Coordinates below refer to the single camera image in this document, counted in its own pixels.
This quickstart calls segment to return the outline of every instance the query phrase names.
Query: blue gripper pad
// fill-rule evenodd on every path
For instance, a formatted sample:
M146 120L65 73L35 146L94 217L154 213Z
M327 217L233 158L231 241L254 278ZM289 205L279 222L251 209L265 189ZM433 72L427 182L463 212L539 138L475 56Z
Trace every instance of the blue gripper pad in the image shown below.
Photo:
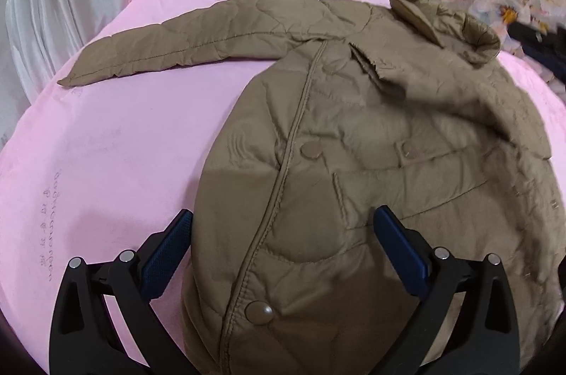
M411 245L408 231L391 209L381 206L374 212L374 232L407 292L421 300L429 293L428 265Z
M146 301L159 298L191 245L192 212L181 211L160 236L159 244L139 272L140 294ZM144 243L150 243L152 236Z

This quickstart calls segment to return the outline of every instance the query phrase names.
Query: bed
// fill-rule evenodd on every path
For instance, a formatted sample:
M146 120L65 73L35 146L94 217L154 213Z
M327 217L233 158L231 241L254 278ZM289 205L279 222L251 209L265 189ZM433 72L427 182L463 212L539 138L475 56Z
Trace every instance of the bed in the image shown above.
M96 38L217 1L129 0ZM53 303L69 258L105 261L136 249L180 208L192 209L212 141L247 82L270 65L229 60L64 90L55 81L76 57L47 82L0 154L0 309L46 371ZM566 107L527 62L508 53L499 59L541 113L564 199ZM152 306L182 347L180 270ZM128 354L142 360L109 306Z

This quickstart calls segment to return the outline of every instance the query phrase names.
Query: wrinkled fabric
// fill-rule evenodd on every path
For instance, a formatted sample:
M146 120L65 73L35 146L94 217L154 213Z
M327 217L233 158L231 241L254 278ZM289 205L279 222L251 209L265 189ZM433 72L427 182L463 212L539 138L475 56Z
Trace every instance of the wrinkled fabric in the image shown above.
M197 192L183 303L202 373L367 373L416 306L372 232L381 204L455 256L501 256L523 363L550 334L565 227L541 118L488 26L433 0L391 6L228 0L98 40L60 81L279 59L245 88ZM258 300L268 325L246 317Z

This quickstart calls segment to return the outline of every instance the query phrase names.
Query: jacket pocket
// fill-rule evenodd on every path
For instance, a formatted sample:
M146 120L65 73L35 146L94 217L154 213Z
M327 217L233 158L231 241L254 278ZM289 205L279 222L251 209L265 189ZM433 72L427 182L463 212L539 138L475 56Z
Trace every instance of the jacket pocket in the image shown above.
M455 148L445 136L432 126L430 115L415 114L409 121L411 136L395 143L401 167L421 161L438 159L454 152Z
M345 228L366 226L371 209L383 204L400 219L445 204L487 181L482 160L470 147L401 168L336 172Z

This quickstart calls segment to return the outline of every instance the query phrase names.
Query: jacket collar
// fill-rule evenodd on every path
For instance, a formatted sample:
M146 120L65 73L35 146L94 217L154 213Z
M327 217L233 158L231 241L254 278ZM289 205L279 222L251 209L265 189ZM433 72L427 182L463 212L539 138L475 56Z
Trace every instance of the jacket collar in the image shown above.
M495 31L465 11L454 11L438 0L389 0L391 9L403 20L412 24L431 42L445 48L450 46L449 37L470 46L448 48L478 67L492 60L501 48Z

